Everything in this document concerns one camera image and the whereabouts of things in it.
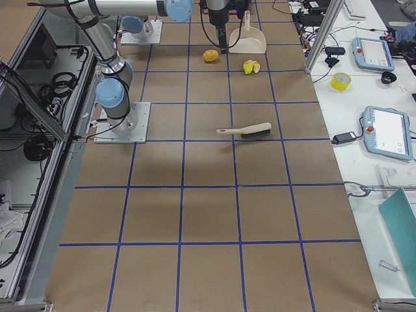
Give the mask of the orange bread roll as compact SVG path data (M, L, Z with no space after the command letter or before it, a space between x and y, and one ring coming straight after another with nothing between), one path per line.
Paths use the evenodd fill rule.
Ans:
M204 62L214 62L218 60L219 54L218 54L218 51L214 49L208 49L203 52L202 57L203 57Z

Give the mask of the beige hand brush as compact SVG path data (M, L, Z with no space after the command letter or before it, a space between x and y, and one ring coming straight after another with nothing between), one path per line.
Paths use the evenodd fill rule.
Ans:
M229 137L241 140L260 140L271 134L272 124L270 122L248 125L240 128L217 129L217 136Z

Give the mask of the yellow tape roll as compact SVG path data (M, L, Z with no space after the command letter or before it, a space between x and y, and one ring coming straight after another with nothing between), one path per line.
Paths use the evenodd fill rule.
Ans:
M349 87L351 82L352 78L349 74L338 72L333 75L330 85L334 90L343 92Z

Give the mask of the far teach pendant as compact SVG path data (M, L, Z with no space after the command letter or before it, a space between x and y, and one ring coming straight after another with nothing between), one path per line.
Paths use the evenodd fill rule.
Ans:
M395 69L386 41L356 37L352 40L352 52L359 68L381 72Z

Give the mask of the black power adapter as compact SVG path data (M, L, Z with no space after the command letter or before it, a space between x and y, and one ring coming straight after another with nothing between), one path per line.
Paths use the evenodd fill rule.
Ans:
M345 133L334 135L333 138L331 139L331 143L334 145L340 145L340 144L353 142L356 139L357 139L356 134L350 131L350 132L345 132Z

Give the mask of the croissant bread piece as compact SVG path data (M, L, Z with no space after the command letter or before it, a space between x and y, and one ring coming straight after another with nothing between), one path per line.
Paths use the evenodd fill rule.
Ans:
M252 73L258 73L261 69L260 63L256 60L247 60L246 62L253 62L253 72Z

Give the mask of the near teach pendant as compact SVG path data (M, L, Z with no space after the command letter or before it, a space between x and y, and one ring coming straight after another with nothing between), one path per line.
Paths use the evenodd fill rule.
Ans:
M410 119L405 112L368 106L363 112L363 139L368 152L410 161Z

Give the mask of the white crumpled cloth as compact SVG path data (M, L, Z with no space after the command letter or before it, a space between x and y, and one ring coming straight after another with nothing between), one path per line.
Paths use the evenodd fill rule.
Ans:
M23 229L24 216L19 211L10 209L10 203L1 204L1 244Z

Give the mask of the yellow sponge piece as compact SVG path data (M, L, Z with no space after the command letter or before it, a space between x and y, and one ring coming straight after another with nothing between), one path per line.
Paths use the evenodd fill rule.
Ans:
M251 74L253 72L253 70L254 70L254 64L253 64L253 62L245 62L243 64L243 70L244 70L244 73L246 75Z

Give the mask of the beige plastic dustpan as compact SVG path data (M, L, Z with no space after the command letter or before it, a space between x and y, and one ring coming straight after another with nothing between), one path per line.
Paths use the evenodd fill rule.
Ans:
M244 13L244 25L229 37L230 53L265 54L267 43L262 31L250 26L250 12Z

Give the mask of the black small bowl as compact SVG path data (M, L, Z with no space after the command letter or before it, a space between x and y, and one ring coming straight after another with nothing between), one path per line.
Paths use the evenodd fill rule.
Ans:
M397 80L396 75L391 71L385 71L381 74L380 81L383 85L390 85Z

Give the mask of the teach pendant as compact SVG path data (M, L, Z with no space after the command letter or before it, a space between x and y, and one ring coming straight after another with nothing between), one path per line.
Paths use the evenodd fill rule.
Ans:
M410 161L410 119L405 112L368 106L363 112L363 139L368 152Z
M386 41L356 37L352 40L352 52L359 68L381 72L395 69Z

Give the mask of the aluminium frame post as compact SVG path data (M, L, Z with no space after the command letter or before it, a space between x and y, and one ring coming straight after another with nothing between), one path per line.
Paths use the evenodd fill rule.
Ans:
M329 35L333 24L335 23L335 20L337 19L339 12L342 9L343 3L343 0L333 0L330 2L330 5L326 11L326 15L318 31L317 37L313 42L312 48L305 62L304 70L306 73L311 73L319 55L321 54L326 38Z

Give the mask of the metal carabiner hook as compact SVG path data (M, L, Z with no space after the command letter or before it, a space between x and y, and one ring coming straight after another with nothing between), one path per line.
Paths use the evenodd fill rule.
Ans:
M345 181L344 187L349 197L365 198L371 193L366 185L354 181Z

